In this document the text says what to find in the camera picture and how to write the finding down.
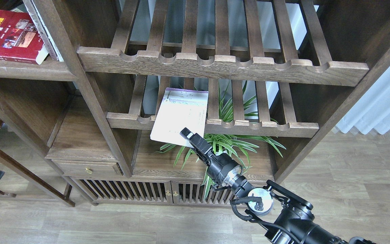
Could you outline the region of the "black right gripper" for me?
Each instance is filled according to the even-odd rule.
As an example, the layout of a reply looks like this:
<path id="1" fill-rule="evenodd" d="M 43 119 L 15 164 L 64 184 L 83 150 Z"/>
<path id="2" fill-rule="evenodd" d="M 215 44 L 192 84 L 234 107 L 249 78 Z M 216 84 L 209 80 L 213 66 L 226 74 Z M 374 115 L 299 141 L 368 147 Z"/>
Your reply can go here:
<path id="1" fill-rule="evenodd" d="M 198 158 L 208 167 L 207 174 L 213 181 L 213 187 L 243 187 L 243 168 L 239 163 L 226 153 L 215 155 L 212 145 L 186 127 L 180 135 L 189 141 Z"/>

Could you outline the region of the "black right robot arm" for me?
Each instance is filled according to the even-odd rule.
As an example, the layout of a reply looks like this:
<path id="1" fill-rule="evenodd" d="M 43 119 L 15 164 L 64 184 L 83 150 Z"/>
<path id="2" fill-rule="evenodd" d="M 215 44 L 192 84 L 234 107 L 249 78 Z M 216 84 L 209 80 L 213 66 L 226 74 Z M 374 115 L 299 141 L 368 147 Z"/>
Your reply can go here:
<path id="1" fill-rule="evenodd" d="M 314 223 L 313 205 L 268 180 L 254 187 L 241 174 L 242 167 L 229 155 L 216 155 L 212 146 L 187 128 L 180 134 L 189 141 L 196 155 L 207 165 L 214 190 L 230 189 L 236 198 L 230 204 L 236 216 L 266 229 L 273 244 L 345 244 L 346 241 Z"/>

